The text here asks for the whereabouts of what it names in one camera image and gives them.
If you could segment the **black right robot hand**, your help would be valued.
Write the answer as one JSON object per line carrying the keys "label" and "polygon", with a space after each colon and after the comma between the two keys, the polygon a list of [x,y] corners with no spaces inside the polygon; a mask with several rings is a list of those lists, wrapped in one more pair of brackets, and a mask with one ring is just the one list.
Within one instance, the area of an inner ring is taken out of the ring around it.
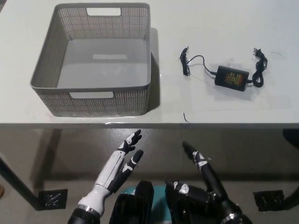
{"label": "black right robot hand", "polygon": [[237,213],[238,207],[229,199],[226,190],[208,160],[186,141],[182,143],[182,146],[188,158],[200,171],[206,190],[179,181],[166,181],[166,187],[180,197],[192,202],[212,205],[220,217]]}

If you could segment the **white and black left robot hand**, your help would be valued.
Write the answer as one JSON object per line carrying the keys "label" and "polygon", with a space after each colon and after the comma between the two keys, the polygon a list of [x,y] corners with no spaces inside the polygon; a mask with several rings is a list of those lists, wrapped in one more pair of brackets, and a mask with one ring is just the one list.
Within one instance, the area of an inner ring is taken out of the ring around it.
{"label": "white and black left robot hand", "polygon": [[79,209],[96,215],[103,215],[105,200],[118,191],[143,156],[143,151],[137,150],[126,164],[123,163],[124,157],[135,150],[135,144],[141,138],[141,130],[137,130],[111,154],[98,175],[92,190],[78,202]]}

